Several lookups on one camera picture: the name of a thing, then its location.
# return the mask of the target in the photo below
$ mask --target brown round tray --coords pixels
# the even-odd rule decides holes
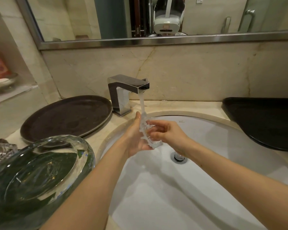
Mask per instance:
[[[55,135],[82,137],[103,125],[111,113],[112,104],[104,97],[70,97],[32,114],[21,126],[20,135],[31,143]]]

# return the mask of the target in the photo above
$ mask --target forearm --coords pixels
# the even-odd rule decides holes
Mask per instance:
[[[288,229],[288,186],[240,166],[196,143],[189,158],[270,230]]]
[[[119,139],[41,230],[103,230],[115,185],[128,158],[127,145],[124,138]]]

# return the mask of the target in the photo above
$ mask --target sink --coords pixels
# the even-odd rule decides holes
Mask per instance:
[[[288,185],[288,163],[242,131],[189,116],[176,121],[192,139],[260,174]],[[104,153],[123,134],[113,137]],[[266,229],[230,193],[191,160],[176,164],[168,145],[129,158],[119,177],[109,214],[122,230]]]

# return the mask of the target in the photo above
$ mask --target mirror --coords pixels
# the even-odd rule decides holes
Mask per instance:
[[[169,38],[174,35],[202,35],[207,38],[177,40],[174,37],[175,40],[166,41],[160,38],[127,43],[120,41],[115,46],[288,39],[288,35],[284,34],[274,34],[273,37],[271,34],[270,36],[266,34],[278,31],[288,34],[288,0],[17,0],[17,2],[33,38],[38,34],[41,42],[74,40],[79,42],[92,39],[96,42],[96,40],[147,37]],[[264,37],[262,35],[248,37],[250,33],[256,32],[265,32],[262,33]],[[230,37],[222,36],[222,40],[211,38],[214,35]],[[111,44],[102,42],[90,46],[111,46]],[[68,47],[79,47],[79,44],[44,46],[45,49]]]

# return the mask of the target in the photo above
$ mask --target left hand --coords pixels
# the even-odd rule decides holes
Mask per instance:
[[[139,131],[140,121],[141,114],[137,111],[133,124],[128,127],[127,131],[122,136],[122,138],[127,140],[127,143],[129,144],[127,148],[128,157],[132,157],[137,152],[142,150],[153,150],[153,148],[147,144],[145,139],[141,139],[143,133]]]

